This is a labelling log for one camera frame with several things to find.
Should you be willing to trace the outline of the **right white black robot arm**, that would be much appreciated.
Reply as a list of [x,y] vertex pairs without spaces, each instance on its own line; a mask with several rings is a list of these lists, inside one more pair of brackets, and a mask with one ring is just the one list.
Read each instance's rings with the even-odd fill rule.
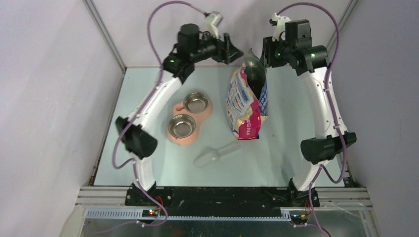
[[315,137],[301,141],[305,160],[301,171],[290,180],[293,189],[287,193],[291,205],[301,206],[307,200],[306,191],[314,187],[318,170],[357,138],[348,132],[335,104],[329,54],[325,46],[313,45],[309,21],[275,15],[269,22],[275,30],[263,39],[262,61],[267,68],[289,65],[295,70],[308,93],[314,119]]

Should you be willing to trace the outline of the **clear plastic scoop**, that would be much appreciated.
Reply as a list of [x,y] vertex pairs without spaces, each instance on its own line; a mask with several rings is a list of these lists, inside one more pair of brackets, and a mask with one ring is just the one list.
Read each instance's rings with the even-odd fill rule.
[[198,168],[205,168],[217,163],[221,158],[228,156],[241,148],[242,145],[239,142],[232,142],[219,149],[208,148],[195,158],[193,164]]

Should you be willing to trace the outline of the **pink pet food bag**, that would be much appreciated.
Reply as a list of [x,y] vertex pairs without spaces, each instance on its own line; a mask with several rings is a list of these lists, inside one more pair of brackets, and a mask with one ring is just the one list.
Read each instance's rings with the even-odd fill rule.
[[268,117],[266,68],[250,49],[229,82],[226,98],[229,126],[237,140],[259,138]]

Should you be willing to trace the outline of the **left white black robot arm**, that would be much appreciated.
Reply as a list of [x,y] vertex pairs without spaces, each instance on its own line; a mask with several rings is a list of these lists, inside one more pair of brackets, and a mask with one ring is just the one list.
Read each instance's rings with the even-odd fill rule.
[[156,180],[151,155],[158,140],[151,135],[151,128],[162,108],[193,73],[196,63],[212,59],[228,65],[243,55],[228,33],[219,38],[214,32],[201,31],[196,24],[184,24],[148,95],[128,116],[117,117],[115,125],[119,136],[113,149],[112,165],[121,169],[129,162],[133,163],[134,185],[140,189],[137,199],[143,205],[152,205],[156,199],[152,189]]

